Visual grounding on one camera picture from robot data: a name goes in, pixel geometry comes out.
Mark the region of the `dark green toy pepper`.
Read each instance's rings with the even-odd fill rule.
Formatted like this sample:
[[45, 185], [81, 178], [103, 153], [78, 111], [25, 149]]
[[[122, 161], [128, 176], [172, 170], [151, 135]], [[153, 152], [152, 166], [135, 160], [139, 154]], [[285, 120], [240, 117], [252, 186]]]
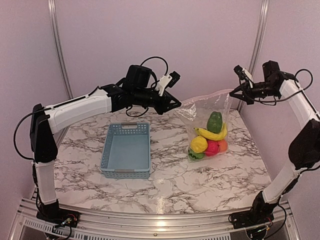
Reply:
[[219, 134], [223, 126], [223, 116], [218, 111], [213, 111], [206, 124], [206, 129], [214, 134]]

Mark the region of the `clear zip top bag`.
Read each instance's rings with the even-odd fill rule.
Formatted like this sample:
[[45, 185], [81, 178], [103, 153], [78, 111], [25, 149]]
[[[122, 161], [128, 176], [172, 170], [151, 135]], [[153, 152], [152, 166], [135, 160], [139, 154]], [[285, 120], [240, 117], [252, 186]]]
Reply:
[[211, 160], [228, 150], [230, 89], [184, 100], [175, 112], [185, 124], [188, 161]]

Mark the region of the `yellow toy bananas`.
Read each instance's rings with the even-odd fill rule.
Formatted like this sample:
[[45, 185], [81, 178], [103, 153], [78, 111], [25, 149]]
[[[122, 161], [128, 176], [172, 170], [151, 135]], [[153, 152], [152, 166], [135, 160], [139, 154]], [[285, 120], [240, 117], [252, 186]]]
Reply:
[[193, 129], [198, 136], [202, 136], [205, 139], [211, 140], [211, 141], [221, 141], [228, 134], [227, 124], [225, 122], [222, 124], [222, 128], [221, 128], [220, 133], [213, 133], [213, 132], [211, 132], [207, 129], [204, 129], [204, 128], [194, 127]]

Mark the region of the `yellow toy pear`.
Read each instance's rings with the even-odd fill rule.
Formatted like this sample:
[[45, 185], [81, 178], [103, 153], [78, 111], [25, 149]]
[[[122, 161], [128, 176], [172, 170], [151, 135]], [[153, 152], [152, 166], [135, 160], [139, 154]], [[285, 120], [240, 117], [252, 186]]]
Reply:
[[190, 142], [189, 147], [195, 153], [203, 153], [207, 149], [208, 143], [203, 136], [199, 135]]

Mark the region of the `orange toy orange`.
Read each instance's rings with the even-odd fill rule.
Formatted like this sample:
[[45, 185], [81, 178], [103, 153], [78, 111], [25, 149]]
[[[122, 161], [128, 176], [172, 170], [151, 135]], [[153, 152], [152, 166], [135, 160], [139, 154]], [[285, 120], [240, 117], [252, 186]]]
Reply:
[[220, 153], [224, 153], [227, 151], [228, 149], [228, 142], [225, 139], [222, 139], [220, 141], [217, 142], [218, 147], [219, 147], [219, 152]]

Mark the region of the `green toy apple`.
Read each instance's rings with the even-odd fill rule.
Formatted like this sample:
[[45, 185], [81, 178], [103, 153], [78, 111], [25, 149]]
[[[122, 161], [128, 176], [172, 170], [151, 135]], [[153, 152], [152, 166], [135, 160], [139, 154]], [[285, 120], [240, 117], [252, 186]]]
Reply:
[[201, 159], [203, 159], [205, 156], [204, 152], [194, 152], [191, 148], [188, 149], [188, 157], [192, 160], [192, 161], [199, 161]]

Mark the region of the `red toy apple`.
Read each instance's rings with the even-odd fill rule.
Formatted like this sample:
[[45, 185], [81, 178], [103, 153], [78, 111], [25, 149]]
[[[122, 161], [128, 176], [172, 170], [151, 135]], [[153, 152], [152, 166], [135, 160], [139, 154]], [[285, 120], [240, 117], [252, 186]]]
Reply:
[[205, 150], [205, 155], [207, 157], [212, 157], [220, 152], [219, 141], [207, 140], [207, 148]]

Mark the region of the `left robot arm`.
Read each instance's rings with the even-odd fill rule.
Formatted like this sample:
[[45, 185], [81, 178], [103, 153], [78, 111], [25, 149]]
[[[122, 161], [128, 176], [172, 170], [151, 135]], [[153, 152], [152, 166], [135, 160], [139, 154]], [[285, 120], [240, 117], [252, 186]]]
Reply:
[[59, 152], [55, 139], [58, 133], [67, 133], [79, 122], [101, 114], [115, 113], [133, 106], [148, 110], [153, 108], [158, 115], [181, 106], [181, 102], [167, 90], [153, 88], [124, 89], [117, 84], [97, 86], [89, 94], [61, 103], [42, 106], [36, 104], [32, 112], [16, 125], [31, 118], [29, 138], [32, 157], [18, 153], [32, 162], [32, 177], [37, 188], [37, 217], [58, 223], [67, 217], [76, 218], [78, 212], [60, 208], [56, 194], [54, 165]]

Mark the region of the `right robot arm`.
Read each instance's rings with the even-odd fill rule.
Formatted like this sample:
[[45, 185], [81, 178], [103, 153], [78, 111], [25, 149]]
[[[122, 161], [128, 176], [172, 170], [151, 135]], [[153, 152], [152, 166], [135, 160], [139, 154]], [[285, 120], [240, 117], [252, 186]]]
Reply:
[[252, 82], [249, 72], [237, 66], [234, 69], [239, 86], [232, 97], [247, 104], [266, 103], [264, 97], [276, 97], [276, 103], [287, 101], [297, 119], [297, 128], [291, 132], [288, 159], [274, 180], [255, 197], [249, 210], [230, 215], [235, 228], [260, 224], [273, 218], [274, 208], [283, 195], [298, 182], [299, 177], [315, 171], [320, 161], [320, 113], [313, 106], [296, 74], [281, 70], [266, 70], [264, 81]]

